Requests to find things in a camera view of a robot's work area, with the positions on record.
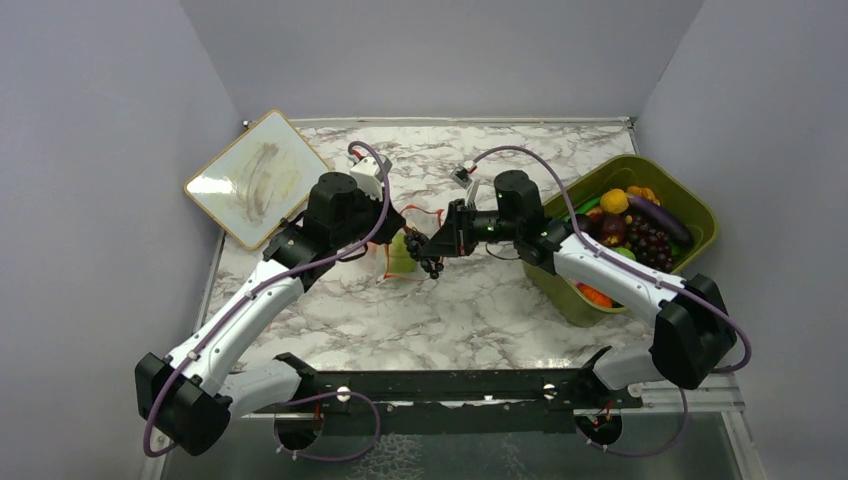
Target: green bin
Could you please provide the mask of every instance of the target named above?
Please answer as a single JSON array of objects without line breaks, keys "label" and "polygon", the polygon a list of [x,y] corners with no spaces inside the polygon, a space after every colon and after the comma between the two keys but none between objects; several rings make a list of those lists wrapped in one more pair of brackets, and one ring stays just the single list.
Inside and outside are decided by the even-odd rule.
[{"label": "green bin", "polygon": [[[568,195],[576,208],[613,188],[625,190],[631,185],[653,190],[663,208],[686,224],[695,238],[695,244],[675,259],[672,273],[680,272],[715,241],[718,225],[710,208],[668,172],[645,157],[619,155],[611,158],[571,184]],[[568,214],[561,194],[545,203],[545,213],[551,217]],[[551,299],[569,323],[579,327],[591,327],[606,315],[627,311],[626,308],[599,307],[583,296],[572,282],[527,263],[524,263],[524,273]]]}]

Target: cable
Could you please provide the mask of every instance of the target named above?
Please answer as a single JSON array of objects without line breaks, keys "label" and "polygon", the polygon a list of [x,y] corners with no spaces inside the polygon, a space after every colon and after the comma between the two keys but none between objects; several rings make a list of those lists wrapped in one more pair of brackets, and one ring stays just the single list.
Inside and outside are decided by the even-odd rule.
[{"label": "cable", "polygon": [[[311,270],[313,268],[320,267],[322,265],[326,265],[328,263],[335,262],[337,260],[340,260],[340,259],[350,255],[351,253],[353,253],[353,252],[359,250],[360,248],[364,247],[368,243],[369,240],[374,238],[374,235],[376,235],[377,232],[380,230],[380,228],[383,226],[383,222],[386,220],[386,215],[388,214],[388,211],[389,211],[389,205],[391,204],[391,200],[390,200],[391,191],[390,191],[390,188],[389,188],[389,171],[386,168],[386,166],[383,164],[383,161],[380,160],[380,155],[377,154],[377,152],[370,145],[368,145],[364,142],[360,142],[358,140],[351,142],[350,145],[348,145],[348,147],[347,147],[348,153],[352,153],[354,151],[353,147],[362,147],[369,154],[371,154],[371,156],[374,157],[374,161],[377,162],[377,167],[379,167],[380,174],[383,177],[383,208],[380,210],[380,216],[377,218],[377,222],[374,224],[374,227],[371,228],[371,231],[369,231],[362,240],[354,243],[347,250],[345,250],[341,253],[337,253],[336,255],[333,255],[333,256],[330,256],[330,257],[327,257],[327,258],[324,258],[324,259],[321,259],[321,260],[317,260],[315,262],[307,263],[307,264],[304,264],[304,265],[299,265],[297,267],[292,268],[291,270],[287,270],[287,271],[285,271],[285,272],[283,272],[279,275],[275,275],[275,276],[269,278],[268,280],[265,280],[264,282],[259,283],[259,285],[257,285],[255,288],[253,288],[250,291],[253,295],[259,295],[266,288],[273,285],[274,283],[279,282],[280,280],[290,278],[290,277],[294,277],[296,275],[299,275],[299,274],[306,272],[308,270]],[[189,351],[186,358],[183,359],[182,362],[180,362],[180,364],[177,366],[177,368],[174,369],[173,373],[171,373],[171,375],[165,381],[165,384],[162,386],[162,388],[159,390],[159,393],[156,395],[156,399],[154,399],[153,405],[150,407],[150,412],[147,415],[147,423],[144,425],[144,438],[143,438],[144,443],[142,444],[142,447],[144,449],[145,455],[147,455],[148,457],[160,457],[160,456],[165,455],[168,452],[172,451],[174,448],[176,448],[176,443],[173,443],[173,444],[171,444],[171,445],[169,445],[169,446],[167,446],[167,447],[165,447],[165,448],[163,448],[162,450],[159,450],[159,451],[154,451],[153,449],[150,448],[150,438],[153,435],[153,426],[154,426],[154,423],[156,421],[156,416],[159,414],[159,409],[162,408],[162,403],[165,401],[165,396],[171,390],[171,387],[177,381],[177,379],[182,374],[182,372],[186,368],[188,368],[189,364],[192,361],[191,357],[197,358],[197,356],[200,355],[200,352],[202,352],[203,349],[206,348],[206,346],[209,344],[209,342],[211,342],[212,339],[215,338],[215,335],[217,335],[218,332],[220,332],[221,329],[223,329],[224,326],[230,321],[230,319],[232,319],[233,316],[235,316],[235,314],[239,310],[241,310],[241,308],[244,307],[250,301],[251,300],[247,296],[244,296],[241,299],[239,299],[239,301],[236,302],[232,306],[232,308],[230,308],[229,311],[227,311],[224,315],[221,316],[221,319],[218,320],[218,323],[216,323],[209,330],[209,333],[207,333],[203,338],[200,339],[200,341],[197,342],[197,345],[192,350]]]},{"label": "cable", "polygon": [[352,262],[354,260],[359,260],[360,258],[364,257],[365,255],[368,255],[368,246],[367,245],[362,247],[362,251],[357,253],[356,255],[351,255],[351,256],[345,257],[345,258],[340,258],[339,262],[341,262],[341,263]]},{"label": "cable", "polygon": [[653,457],[654,455],[659,455],[661,453],[665,453],[672,448],[676,447],[680,440],[683,438],[683,434],[686,432],[686,429],[689,428],[689,402],[686,400],[686,393],[683,389],[680,389],[680,399],[683,401],[683,424],[680,425],[680,430],[677,431],[677,434],[669,440],[668,443],[663,445],[662,447],[655,448],[654,450],[649,450],[647,452],[625,452],[622,450],[617,450],[615,448],[610,448],[606,445],[599,445],[598,443],[593,442],[586,436],[586,433],[583,430],[577,429],[580,432],[580,435],[583,435],[583,438],[586,439],[586,442],[597,448],[598,450],[603,450],[604,453],[611,453],[613,455],[618,455],[619,457],[627,457],[627,458],[645,458],[645,457]]},{"label": "cable", "polygon": [[495,148],[491,148],[489,150],[486,150],[485,152],[481,153],[480,155],[477,155],[477,157],[474,158],[473,162],[476,165],[477,162],[484,159],[485,157],[488,157],[489,155],[491,155],[493,153],[503,152],[503,151],[507,151],[507,150],[521,152],[521,153],[524,153],[526,155],[529,155],[534,160],[539,162],[542,165],[542,167],[544,167],[545,170],[547,170],[548,173],[550,173],[551,176],[554,177],[554,181],[556,182],[557,186],[559,187],[560,193],[562,193],[562,198],[565,200],[565,206],[568,208],[568,214],[570,216],[571,226],[574,228],[574,233],[577,235],[577,238],[579,238],[580,241],[583,242],[583,245],[585,245],[586,248],[588,248],[592,253],[594,253],[598,257],[601,257],[601,258],[607,260],[608,262],[616,265],[620,269],[625,270],[627,272],[630,272],[633,275],[636,275],[637,277],[639,277],[643,280],[657,284],[660,287],[666,288],[666,289],[671,290],[671,291],[673,291],[677,294],[680,294],[680,295],[683,295],[683,296],[689,298],[693,302],[695,302],[698,305],[709,310],[710,313],[718,316],[719,318],[721,318],[722,320],[727,322],[727,324],[730,325],[730,328],[732,328],[734,331],[736,331],[736,334],[739,336],[739,339],[742,341],[742,345],[745,347],[745,353],[742,356],[742,360],[740,360],[739,363],[737,363],[735,365],[717,368],[717,369],[713,370],[713,373],[736,372],[738,370],[741,370],[742,368],[745,368],[745,366],[748,365],[748,363],[751,361],[751,354],[752,354],[751,341],[748,338],[748,335],[745,334],[745,332],[739,327],[739,325],[737,325],[735,322],[733,322],[730,319],[729,315],[722,312],[719,308],[717,308],[716,306],[714,306],[710,302],[704,300],[703,298],[695,295],[694,293],[692,293],[692,292],[690,292],[690,291],[688,291],[684,288],[681,288],[681,287],[674,285],[672,283],[668,283],[664,280],[659,280],[658,278],[654,278],[653,276],[648,275],[647,273],[644,273],[637,268],[631,267],[630,265],[625,263],[623,260],[619,260],[618,258],[616,258],[616,257],[619,257],[619,255],[609,254],[605,251],[605,249],[596,247],[594,244],[592,244],[590,241],[588,241],[586,239],[586,237],[583,235],[583,232],[580,231],[580,227],[577,225],[577,214],[574,212],[574,205],[571,203],[571,198],[568,197],[568,192],[567,192],[567,189],[565,188],[565,185],[562,183],[562,180],[559,179],[559,176],[557,176],[556,172],[551,167],[551,165],[548,162],[546,162],[544,159],[542,159],[542,157],[540,157],[539,155],[533,153],[532,151],[530,151],[530,150],[528,150],[524,147],[519,147],[519,146],[516,146],[516,145],[504,145],[502,147],[495,147]]},{"label": "cable", "polygon": [[485,246],[485,248],[486,248],[486,253],[488,253],[489,255],[491,255],[491,256],[493,256],[493,257],[497,258],[498,260],[507,260],[507,261],[512,261],[512,260],[521,260],[521,257],[506,258],[506,257],[501,257],[500,255],[495,255],[494,253],[492,253],[492,251],[491,251],[491,250],[489,250],[489,245],[491,245],[491,243],[486,243],[486,246]]},{"label": "cable", "polygon": [[283,443],[280,441],[279,433],[277,432],[277,426],[274,425],[274,440],[277,442],[277,453],[286,452],[286,453],[288,453],[289,455],[292,456],[292,459],[305,458],[307,460],[317,460],[319,462],[338,463],[338,462],[349,462],[351,460],[355,460],[355,459],[365,455],[369,451],[371,451],[371,449],[374,448],[375,445],[377,445],[377,441],[380,440],[380,412],[379,412],[379,410],[377,410],[377,405],[374,405],[374,402],[371,401],[371,399],[366,397],[365,395],[358,393],[358,392],[328,392],[328,393],[321,393],[321,394],[318,394],[318,395],[313,395],[311,397],[306,397],[306,398],[301,398],[301,399],[298,399],[298,400],[286,402],[283,405],[285,405],[287,407],[293,407],[295,405],[301,405],[303,403],[314,402],[315,400],[321,400],[321,399],[324,399],[324,398],[335,397],[335,396],[338,396],[338,395],[350,395],[351,397],[356,397],[356,398],[362,399],[362,400],[365,401],[365,403],[368,404],[369,407],[371,407],[371,411],[374,412],[374,436],[371,437],[371,440],[368,442],[368,445],[366,445],[365,448],[363,448],[362,450],[360,450],[356,453],[353,453],[353,454],[350,454],[350,455],[345,455],[344,457],[322,457],[322,456],[319,456],[319,455],[311,455],[311,454],[308,454],[308,453],[300,453],[299,450],[289,450],[288,448],[286,448],[283,445]]}]

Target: wall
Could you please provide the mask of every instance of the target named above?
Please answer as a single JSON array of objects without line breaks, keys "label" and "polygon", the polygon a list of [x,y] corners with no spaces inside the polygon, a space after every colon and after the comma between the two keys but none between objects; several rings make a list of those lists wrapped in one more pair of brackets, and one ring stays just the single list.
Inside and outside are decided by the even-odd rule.
[{"label": "wall", "polygon": [[239,112],[635,115],[703,0],[181,0]]},{"label": "wall", "polygon": [[697,266],[754,342],[771,478],[845,478],[848,3],[707,0],[636,124],[722,226]]},{"label": "wall", "polygon": [[0,477],[136,478],[217,235],[182,182],[240,118],[176,0],[6,0],[0,65]]}]

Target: white marble surface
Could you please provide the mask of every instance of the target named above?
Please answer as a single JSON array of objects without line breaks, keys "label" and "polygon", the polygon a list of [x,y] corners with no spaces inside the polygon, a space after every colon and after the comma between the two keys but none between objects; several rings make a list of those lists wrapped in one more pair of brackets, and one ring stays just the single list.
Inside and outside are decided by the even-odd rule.
[{"label": "white marble surface", "polygon": [[[302,133],[339,171],[348,168],[345,152],[353,140],[387,155],[394,162],[390,180],[398,208],[409,203],[441,208],[463,197],[464,190],[448,177],[454,165],[499,145],[539,153],[566,184],[615,155],[633,152],[623,125],[364,125],[305,128]],[[480,208],[494,208],[491,181],[510,168],[525,170],[543,199],[555,193],[553,180],[532,159],[504,153],[481,162],[475,173],[482,180]],[[504,247],[504,256],[511,250]],[[245,281],[261,252],[225,240],[210,312]],[[625,316],[588,329],[572,326],[524,276],[520,262],[497,260],[479,248],[470,257],[448,259],[437,281],[377,284],[373,260],[337,264],[275,318],[237,368],[250,369],[283,352],[317,369],[567,367],[579,365],[599,347],[627,345],[650,333],[645,324]]]}]

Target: yellow fruit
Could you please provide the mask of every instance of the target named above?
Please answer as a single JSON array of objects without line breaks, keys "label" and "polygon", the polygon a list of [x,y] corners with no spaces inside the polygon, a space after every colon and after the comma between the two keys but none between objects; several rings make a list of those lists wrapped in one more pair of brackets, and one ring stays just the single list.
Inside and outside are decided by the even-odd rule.
[{"label": "yellow fruit", "polygon": [[601,196],[601,210],[619,214],[629,207],[627,194],[620,188],[614,188]]}]

